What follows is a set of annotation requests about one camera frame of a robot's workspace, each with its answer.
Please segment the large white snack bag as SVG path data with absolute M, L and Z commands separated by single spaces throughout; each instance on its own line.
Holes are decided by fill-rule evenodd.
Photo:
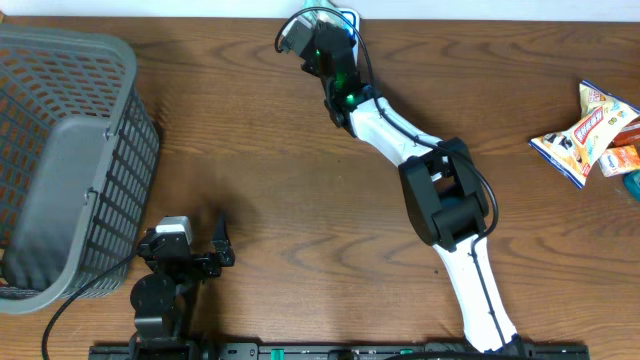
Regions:
M 609 144 L 639 117 L 639 108 L 583 80 L 581 119 L 568 130 L 535 137 L 529 145 L 577 188 L 585 186 L 593 165 Z

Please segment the red snack packet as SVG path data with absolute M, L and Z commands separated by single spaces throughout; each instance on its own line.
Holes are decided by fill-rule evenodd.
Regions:
M 640 124 L 634 121 L 621 129 L 619 134 L 614 138 L 613 144 L 616 147 L 627 146 L 639 141 Z

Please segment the teal mouthwash bottle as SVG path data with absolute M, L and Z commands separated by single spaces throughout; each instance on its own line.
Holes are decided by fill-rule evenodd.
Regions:
M 624 176 L 623 179 L 626 190 L 636 200 L 640 201 L 640 171 L 635 170 Z

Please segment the teal wet wipes packet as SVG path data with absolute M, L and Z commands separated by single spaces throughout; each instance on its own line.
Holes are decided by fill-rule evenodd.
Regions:
M 315 26 L 319 22 L 325 22 L 335 26 L 342 24 L 341 18 L 332 13 L 332 11 L 338 11 L 338 9 L 329 0 L 304 0 L 303 8 L 311 8 L 311 11 L 303 14 L 303 17 L 311 26 Z

